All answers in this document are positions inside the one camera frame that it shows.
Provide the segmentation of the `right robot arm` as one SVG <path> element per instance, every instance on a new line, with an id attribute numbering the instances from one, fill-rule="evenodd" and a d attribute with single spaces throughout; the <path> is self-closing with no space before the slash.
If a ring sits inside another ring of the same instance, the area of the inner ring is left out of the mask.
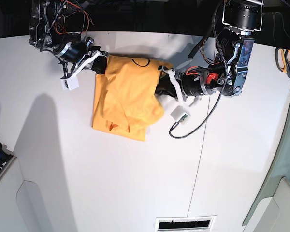
<path id="1" fill-rule="evenodd" d="M 29 22 L 29 44 L 40 52 L 49 52 L 63 67 L 64 77 L 80 69 L 83 62 L 88 61 L 99 52 L 94 61 L 85 64 L 85 70 L 93 70 L 96 74 L 104 74 L 107 66 L 108 53 L 94 46 L 94 40 L 85 36 L 92 19 L 85 7 L 89 1 L 79 3 L 76 0 L 34 0 L 31 4 Z M 81 13 L 83 23 L 80 32 L 68 32 L 65 21 L 68 17 Z"/>

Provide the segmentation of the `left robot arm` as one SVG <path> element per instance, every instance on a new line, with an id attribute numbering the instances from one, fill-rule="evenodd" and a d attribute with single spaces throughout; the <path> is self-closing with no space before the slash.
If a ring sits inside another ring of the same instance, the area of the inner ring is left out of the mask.
<path id="1" fill-rule="evenodd" d="M 228 97 L 240 95 L 254 45 L 251 34 L 261 30 L 263 6 L 262 0 L 225 0 L 214 12 L 206 34 L 188 54 L 193 59 L 201 52 L 208 66 L 175 71 L 175 84 L 171 82 L 169 68 L 159 66 L 162 76 L 155 94 L 177 100 L 216 91 Z"/>

